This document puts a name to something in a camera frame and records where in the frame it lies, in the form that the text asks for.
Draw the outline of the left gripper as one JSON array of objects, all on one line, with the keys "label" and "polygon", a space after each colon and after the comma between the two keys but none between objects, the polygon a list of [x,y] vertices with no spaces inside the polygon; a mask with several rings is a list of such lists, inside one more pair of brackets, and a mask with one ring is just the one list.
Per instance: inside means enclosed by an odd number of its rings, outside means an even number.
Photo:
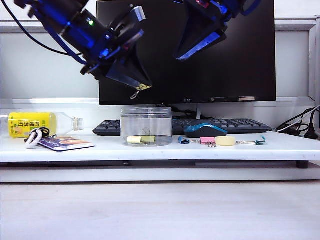
[{"label": "left gripper", "polygon": [[87,25],[79,33],[79,51],[86,61],[82,75],[91,74],[99,81],[111,79],[132,88],[152,86],[138,57],[137,42],[144,35],[139,25]]}]

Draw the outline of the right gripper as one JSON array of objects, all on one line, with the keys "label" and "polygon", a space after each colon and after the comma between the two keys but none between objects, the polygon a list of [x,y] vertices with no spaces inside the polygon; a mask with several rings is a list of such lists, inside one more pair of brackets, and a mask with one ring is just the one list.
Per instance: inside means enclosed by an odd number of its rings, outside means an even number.
[{"label": "right gripper", "polygon": [[224,41],[227,22],[241,13],[244,7],[243,0],[185,0],[184,4],[186,21],[174,53],[179,61]]}]

